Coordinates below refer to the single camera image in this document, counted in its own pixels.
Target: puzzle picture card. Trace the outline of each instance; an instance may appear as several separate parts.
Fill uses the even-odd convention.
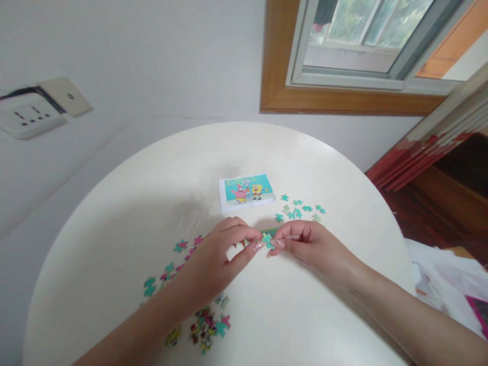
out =
[[[222,212],[235,211],[275,201],[275,194],[266,173],[220,179]]]

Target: table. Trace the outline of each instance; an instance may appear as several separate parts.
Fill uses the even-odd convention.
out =
[[[356,256],[414,293],[409,256],[393,214],[348,159],[283,127],[207,125],[135,154],[76,208],[39,275],[24,364],[75,361],[139,307],[142,283],[163,272],[176,242],[205,235],[224,217],[218,179],[263,172],[276,202],[233,216],[258,229],[273,228],[279,226],[275,214],[286,203],[282,194],[320,204],[326,210],[322,223]],[[184,328],[175,350],[162,351],[161,364],[407,362],[346,291],[327,287],[285,255],[265,255],[266,250],[259,252],[225,291],[232,325],[225,338],[201,355]]]

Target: wooden window frame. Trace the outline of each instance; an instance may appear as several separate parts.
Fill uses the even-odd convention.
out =
[[[287,86],[300,0],[267,0],[260,112],[425,116],[447,97]]]

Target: forearm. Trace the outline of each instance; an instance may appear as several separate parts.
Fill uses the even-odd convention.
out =
[[[153,355],[172,329],[190,315],[181,294],[168,285],[158,291],[73,366],[140,364]]]
[[[351,293],[419,365],[486,365],[488,343],[364,266]]]

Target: electrical outlet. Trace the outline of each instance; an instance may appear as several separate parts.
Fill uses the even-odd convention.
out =
[[[0,100],[0,129],[16,139],[32,138],[66,122],[37,93]]]
[[[71,117],[79,117],[93,110],[92,105],[67,77],[59,77],[39,83]]]

